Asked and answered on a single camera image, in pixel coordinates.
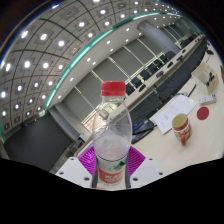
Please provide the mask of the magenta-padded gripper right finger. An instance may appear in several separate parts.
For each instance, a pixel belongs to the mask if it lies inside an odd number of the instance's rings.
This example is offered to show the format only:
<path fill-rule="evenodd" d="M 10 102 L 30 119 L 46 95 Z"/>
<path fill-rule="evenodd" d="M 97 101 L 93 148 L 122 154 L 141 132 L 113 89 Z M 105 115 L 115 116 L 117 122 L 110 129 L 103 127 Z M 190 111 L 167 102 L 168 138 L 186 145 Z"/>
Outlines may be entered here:
<path fill-rule="evenodd" d="M 125 171 L 127 189 L 140 188 L 165 176 L 158 163 L 131 147 L 128 152 Z"/>

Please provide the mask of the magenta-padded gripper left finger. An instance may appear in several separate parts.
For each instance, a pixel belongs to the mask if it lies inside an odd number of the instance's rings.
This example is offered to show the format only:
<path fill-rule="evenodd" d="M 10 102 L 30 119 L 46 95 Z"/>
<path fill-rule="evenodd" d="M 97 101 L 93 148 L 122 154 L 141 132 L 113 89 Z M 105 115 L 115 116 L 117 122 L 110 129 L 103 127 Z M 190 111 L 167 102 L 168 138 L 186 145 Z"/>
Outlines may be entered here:
<path fill-rule="evenodd" d="M 84 188 L 95 188 L 98 176 L 94 148 L 90 147 L 78 157 L 69 157 L 56 172 L 56 176 Z"/>

